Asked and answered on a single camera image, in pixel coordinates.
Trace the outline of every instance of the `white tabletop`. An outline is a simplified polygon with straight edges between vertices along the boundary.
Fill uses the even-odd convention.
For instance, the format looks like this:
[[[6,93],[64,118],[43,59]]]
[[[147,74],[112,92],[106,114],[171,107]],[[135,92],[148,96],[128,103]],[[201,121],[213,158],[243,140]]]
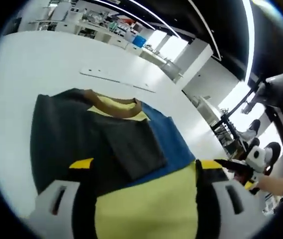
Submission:
[[[108,70],[123,81],[145,82],[156,93],[79,73]],[[29,31],[0,39],[0,191],[18,216],[34,209],[36,189],[30,164],[30,135],[38,94],[93,89],[118,98],[136,97],[172,116],[197,158],[225,158],[208,124],[175,84],[154,64],[118,47],[85,37]]]

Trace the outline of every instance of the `white wall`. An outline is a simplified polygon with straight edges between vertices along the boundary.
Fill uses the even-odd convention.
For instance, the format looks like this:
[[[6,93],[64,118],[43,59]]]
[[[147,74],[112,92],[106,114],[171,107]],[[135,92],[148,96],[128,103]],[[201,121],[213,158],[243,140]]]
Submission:
[[[188,47],[188,50],[190,51],[190,49],[195,49],[197,50],[197,43],[198,43],[199,39],[196,39],[195,41],[193,41],[193,43],[190,45],[190,48]],[[211,49],[211,46],[204,42],[205,47],[203,48],[203,50],[201,50],[201,52],[195,52],[196,55],[194,54],[192,56],[192,59],[189,59],[189,62],[191,63],[190,66],[184,71],[182,72],[182,77],[177,81],[176,86],[180,89],[180,90],[184,90],[184,88],[187,86],[187,84],[189,84],[191,81],[193,81],[194,76],[201,70],[201,68],[206,64],[206,62],[211,58],[213,51]],[[183,60],[184,57],[181,56],[178,61],[180,62],[181,60]]]
[[[189,96],[211,96],[208,101],[218,106],[239,80],[225,67],[210,58],[183,91]]]
[[[145,38],[146,40],[149,40],[150,36],[152,35],[152,33],[154,33],[155,31],[152,29],[148,29],[148,28],[144,28],[141,30],[141,32],[139,33],[139,36],[142,36],[143,38]]]
[[[34,25],[29,24],[30,21],[37,20],[41,15],[43,7],[48,6],[50,0],[30,0],[20,11],[22,20],[18,27],[18,31],[34,30]]]
[[[181,68],[181,74],[183,74],[189,68],[189,66],[207,45],[208,43],[197,38],[186,47],[187,50],[184,51],[183,54],[179,55],[175,60],[175,64]]]
[[[167,43],[167,41],[169,40],[171,36],[169,36],[168,34],[162,39],[162,41],[159,43],[159,45],[156,47],[155,50],[160,51],[161,48]]]
[[[76,7],[79,8],[79,10],[87,8],[87,12],[90,10],[96,11],[96,12],[108,11],[110,15],[118,14],[118,12],[111,10],[107,7],[104,7],[98,4],[94,4],[94,3],[90,3],[87,1],[82,1],[82,0],[77,2]]]

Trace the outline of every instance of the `white cabinet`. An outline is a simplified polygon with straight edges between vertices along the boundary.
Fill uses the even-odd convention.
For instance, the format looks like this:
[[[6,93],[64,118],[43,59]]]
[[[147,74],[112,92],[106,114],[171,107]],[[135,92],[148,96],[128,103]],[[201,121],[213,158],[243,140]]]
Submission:
[[[112,36],[108,43],[110,45],[119,46],[123,49],[125,49],[126,46],[128,45],[128,41],[126,41],[123,38],[116,37],[116,36]]]
[[[68,23],[68,22],[59,22],[56,25],[55,31],[62,31],[62,32],[68,32],[71,34],[75,33],[76,25],[74,23]]]
[[[136,56],[140,56],[140,54],[142,53],[142,49],[132,43],[129,43],[126,46],[126,51],[136,55]]]

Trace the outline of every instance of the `blue fabric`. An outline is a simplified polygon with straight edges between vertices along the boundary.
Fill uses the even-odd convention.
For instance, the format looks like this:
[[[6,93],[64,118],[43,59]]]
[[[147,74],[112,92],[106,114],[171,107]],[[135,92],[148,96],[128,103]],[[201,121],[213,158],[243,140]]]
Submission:
[[[161,112],[157,111],[144,102],[141,102],[141,106],[142,111],[148,116],[150,120],[161,120],[166,118],[166,116],[164,116]]]
[[[188,166],[195,160],[194,155],[189,150],[172,118],[165,117],[158,111],[153,111],[150,114],[146,111],[147,110],[144,112],[151,119],[149,121],[150,128],[154,133],[154,136],[164,154],[164,157],[167,160],[167,163],[162,168],[147,174],[133,183],[130,183],[128,186],[134,186],[156,178],[160,178]]]

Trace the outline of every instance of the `yellow cloth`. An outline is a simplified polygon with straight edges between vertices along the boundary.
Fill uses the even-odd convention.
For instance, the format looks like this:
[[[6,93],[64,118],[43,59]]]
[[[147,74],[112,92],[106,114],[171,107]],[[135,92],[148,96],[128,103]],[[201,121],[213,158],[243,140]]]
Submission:
[[[246,190],[250,190],[253,186],[254,186],[254,183],[251,183],[250,181],[248,181],[248,182],[245,184],[244,188],[245,188]]]
[[[119,108],[119,109],[124,109],[124,110],[130,110],[132,108],[135,107],[136,103],[130,103],[130,104],[121,104],[121,103],[118,103],[116,101],[113,101],[112,99],[110,98],[107,98],[107,97],[102,97],[102,96],[98,96],[98,98],[105,104],[109,105],[109,106],[112,106],[112,107],[115,107],[115,108]],[[90,109],[88,109],[88,111],[91,111],[91,112],[95,112],[97,114],[100,114],[102,116],[107,116],[107,117],[112,117],[111,115],[108,115],[104,112],[102,112],[101,110],[97,109],[95,106],[92,106]],[[131,117],[131,118],[126,118],[125,120],[134,120],[134,121],[143,121],[143,120],[150,120],[147,115],[142,111],[140,112],[139,114],[137,114],[136,116],[134,117]]]
[[[222,168],[222,165],[214,160],[200,160],[202,169],[217,169]]]
[[[193,239],[197,232],[195,163],[97,198],[99,239]]]
[[[73,163],[70,168],[90,168],[91,166],[91,162],[92,162],[93,158],[88,158],[88,159],[84,159],[84,160],[78,160],[75,163]]]

